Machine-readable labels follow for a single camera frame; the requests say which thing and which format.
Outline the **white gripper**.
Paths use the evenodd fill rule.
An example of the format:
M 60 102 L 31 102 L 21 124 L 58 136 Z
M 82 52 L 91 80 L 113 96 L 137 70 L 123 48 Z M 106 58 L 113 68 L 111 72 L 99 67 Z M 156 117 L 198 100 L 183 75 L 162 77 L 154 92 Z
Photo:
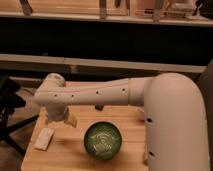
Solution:
M 66 106 L 49 106 L 46 107 L 46 116 L 50 121 L 63 121 L 67 125 L 77 127 L 76 117 L 68 110 Z

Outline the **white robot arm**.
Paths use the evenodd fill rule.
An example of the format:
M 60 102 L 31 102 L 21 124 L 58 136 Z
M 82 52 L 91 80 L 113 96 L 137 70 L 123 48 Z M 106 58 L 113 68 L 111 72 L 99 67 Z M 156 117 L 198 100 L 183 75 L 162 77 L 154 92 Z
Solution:
M 146 113 L 149 171 L 211 171 L 206 109 L 189 77 L 164 73 L 67 87 L 50 73 L 34 95 L 51 121 L 69 116 L 70 105 L 130 105 Z

